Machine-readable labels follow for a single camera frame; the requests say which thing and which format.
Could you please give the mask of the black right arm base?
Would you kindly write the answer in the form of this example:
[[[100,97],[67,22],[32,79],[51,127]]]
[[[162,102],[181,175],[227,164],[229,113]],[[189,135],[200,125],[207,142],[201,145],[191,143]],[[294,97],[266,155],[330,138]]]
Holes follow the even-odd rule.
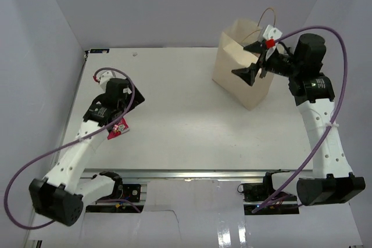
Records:
[[[299,204],[297,197],[281,192],[269,206],[259,210],[257,213],[252,211],[270,195],[263,183],[244,183],[239,184],[237,192],[244,197],[244,213],[249,215],[294,215],[299,214]]]

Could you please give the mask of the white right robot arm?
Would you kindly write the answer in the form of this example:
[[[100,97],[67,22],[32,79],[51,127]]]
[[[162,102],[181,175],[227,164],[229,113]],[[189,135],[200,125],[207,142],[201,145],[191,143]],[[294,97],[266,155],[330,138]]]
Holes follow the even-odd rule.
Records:
[[[248,85],[253,85],[257,75],[266,73],[288,78],[311,147],[305,162],[311,162],[313,169],[309,177],[301,176],[302,167],[294,172],[267,172],[262,186],[266,199],[254,212],[273,204],[284,193],[296,196],[304,206],[346,203],[362,192],[366,183],[354,175],[341,145],[335,121],[339,104],[335,103],[330,79],[321,72],[325,40],[316,34],[302,34],[295,50],[285,48],[284,54],[277,50],[277,44],[273,39],[261,39],[245,45],[245,51],[259,54],[259,58],[232,73]]]

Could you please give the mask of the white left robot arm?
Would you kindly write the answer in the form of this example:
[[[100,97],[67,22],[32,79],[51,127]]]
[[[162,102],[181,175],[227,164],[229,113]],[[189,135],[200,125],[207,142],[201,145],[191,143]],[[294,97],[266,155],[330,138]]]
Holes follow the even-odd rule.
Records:
[[[103,171],[90,181],[79,183],[87,163],[99,145],[114,130],[112,121],[144,102],[144,97],[127,79],[112,77],[100,84],[105,90],[83,116],[76,139],[57,164],[43,177],[34,179],[29,192],[36,213],[68,227],[85,207],[101,198],[116,201],[123,195],[119,174]]]

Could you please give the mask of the beige paper bag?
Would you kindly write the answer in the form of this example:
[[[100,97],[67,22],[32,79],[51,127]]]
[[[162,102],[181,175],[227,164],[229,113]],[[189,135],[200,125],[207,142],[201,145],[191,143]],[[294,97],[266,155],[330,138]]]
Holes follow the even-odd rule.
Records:
[[[212,80],[238,99],[248,110],[256,108],[267,96],[274,74],[261,75],[255,66],[259,54],[244,47],[257,41],[261,21],[237,19],[220,36]]]

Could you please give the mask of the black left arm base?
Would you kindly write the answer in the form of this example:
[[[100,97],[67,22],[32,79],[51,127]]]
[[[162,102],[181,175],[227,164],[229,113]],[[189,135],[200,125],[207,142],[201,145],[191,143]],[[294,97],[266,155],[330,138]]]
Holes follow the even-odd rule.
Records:
[[[105,202],[106,200],[115,200],[118,202],[119,200],[128,200],[129,202],[136,203],[141,200],[141,184],[124,183],[119,174],[111,171],[100,172],[98,175],[94,175],[92,180],[94,181],[97,178],[107,178],[113,184],[107,186],[104,195],[99,194],[95,201]]]

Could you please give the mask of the pink snack packet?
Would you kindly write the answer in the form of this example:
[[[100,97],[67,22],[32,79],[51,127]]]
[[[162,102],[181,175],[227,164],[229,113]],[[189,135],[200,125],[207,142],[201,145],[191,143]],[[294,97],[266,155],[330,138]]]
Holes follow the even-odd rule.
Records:
[[[117,138],[118,136],[121,136],[125,134],[126,132],[129,132],[130,128],[125,120],[124,117],[120,119],[118,123],[116,123],[111,130],[109,131],[109,135],[107,136],[107,140],[111,140],[114,138]]]

